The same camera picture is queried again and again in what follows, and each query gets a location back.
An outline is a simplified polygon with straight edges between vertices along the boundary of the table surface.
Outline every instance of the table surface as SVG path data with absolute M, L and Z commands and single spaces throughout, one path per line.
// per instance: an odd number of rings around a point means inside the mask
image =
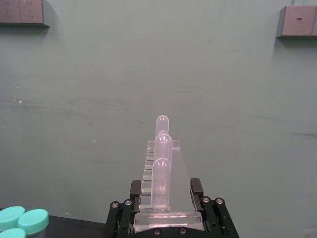
M 105 225 L 97 222 L 81 221 L 50 216 L 46 228 L 47 238 L 102 238 Z

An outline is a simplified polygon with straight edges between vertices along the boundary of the teal bottle cap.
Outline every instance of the teal bottle cap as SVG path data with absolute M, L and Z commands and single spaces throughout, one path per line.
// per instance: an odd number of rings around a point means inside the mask
M 31 235 L 44 230 L 49 224 L 49 214 L 43 209 L 35 209 L 24 213 L 18 220 L 18 227 Z
M 0 211 L 0 232 L 18 227 L 18 219 L 25 212 L 24 207 L 8 207 Z
M 20 228 L 13 228 L 0 233 L 0 238 L 26 238 L 26 233 Z

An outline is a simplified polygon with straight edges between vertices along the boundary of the gray box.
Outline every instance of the gray box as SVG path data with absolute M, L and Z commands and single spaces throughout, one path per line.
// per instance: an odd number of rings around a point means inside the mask
M 312 35 L 313 35 L 314 37 L 317 36 L 317 10 L 316 10 L 316 17 L 315 17 L 315 23 L 314 23 L 314 28 L 313 28 L 313 33 L 312 33 Z
M 19 0 L 21 23 L 43 24 L 42 0 Z
M 0 23 L 20 23 L 19 0 L 0 0 Z
M 317 6 L 286 6 L 282 9 L 277 37 L 311 37 Z

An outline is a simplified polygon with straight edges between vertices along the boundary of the teal wall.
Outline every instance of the teal wall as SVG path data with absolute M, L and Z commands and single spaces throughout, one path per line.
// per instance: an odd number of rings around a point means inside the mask
M 0 207 L 104 222 L 166 114 L 242 238 L 316 226 L 317 42 L 275 39 L 290 3 L 49 0 L 49 30 L 1 28 Z

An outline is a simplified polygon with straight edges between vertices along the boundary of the test tube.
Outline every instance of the test tube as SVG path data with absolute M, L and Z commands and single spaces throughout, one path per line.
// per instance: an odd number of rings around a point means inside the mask
M 154 161 L 166 158 L 172 162 L 173 140 L 169 134 L 161 132 L 154 141 Z
M 165 132 L 158 134 L 154 146 L 151 186 L 151 206 L 157 212 L 169 211 L 172 150 L 172 138 Z
M 169 130 L 169 119 L 167 116 L 159 116 L 157 118 L 157 124 L 156 124 L 156 128 L 155 128 L 155 138 L 158 136 L 158 134 L 161 131 L 165 131 L 168 134 L 168 130 Z
M 155 212 L 169 211 L 171 162 L 159 158 L 153 164 L 151 206 Z

